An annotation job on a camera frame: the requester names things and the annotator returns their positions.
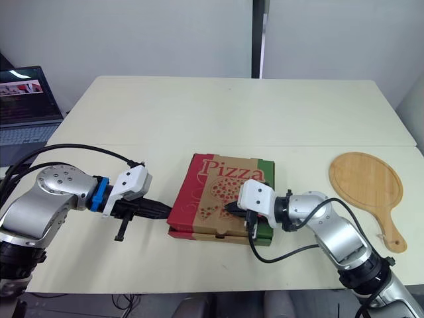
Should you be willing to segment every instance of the red pizza box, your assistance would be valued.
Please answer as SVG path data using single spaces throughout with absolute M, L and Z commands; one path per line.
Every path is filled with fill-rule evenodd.
M 224 206 L 237 201 L 240 186 L 248 179 L 274 188 L 274 162 L 262 159 L 194 154 L 168 217 L 169 235 L 179 239 L 248 244 L 244 219 Z M 269 246 L 273 231 L 261 218 L 258 245 Z

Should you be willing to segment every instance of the laptop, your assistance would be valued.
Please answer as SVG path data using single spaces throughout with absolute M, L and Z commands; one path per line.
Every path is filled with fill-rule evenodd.
M 1 167 L 43 147 L 63 119 L 40 66 L 0 71 Z

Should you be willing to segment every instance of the board handle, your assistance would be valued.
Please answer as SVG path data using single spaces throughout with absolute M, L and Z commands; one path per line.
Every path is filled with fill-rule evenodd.
M 380 215 L 374 216 L 376 217 L 383 231 L 383 240 L 386 247 L 394 253 L 402 253 L 406 251 L 407 244 L 393 223 L 390 211 L 391 209 L 389 211 L 387 211 L 387 209 L 382 211 L 383 213 L 381 214 L 383 217 Z

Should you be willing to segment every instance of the laptop keyboard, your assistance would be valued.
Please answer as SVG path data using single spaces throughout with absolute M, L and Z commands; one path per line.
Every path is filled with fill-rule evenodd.
M 0 146 L 46 142 L 58 126 L 41 126 L 0 131 Z

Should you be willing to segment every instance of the pizza illustration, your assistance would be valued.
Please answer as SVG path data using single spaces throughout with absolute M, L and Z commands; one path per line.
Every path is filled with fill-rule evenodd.
M 201 207 L 200 213 L 198 214 L 202 221 L 206 220 L 208 217 L 212 215 L 216 210 L 222 209 L 221 206 L 216 205 L 214 207 Z
M 217 179 L 209 187 L 210 194 L 222 202 L 221 210 L 219 212 L 220 219 L 234 219 L 235 216 L 224 209 L 224 206 L 230 202 L 237 201 L 239 198 L 240 186 L 245 181 L 245 179 L 224 177 Z

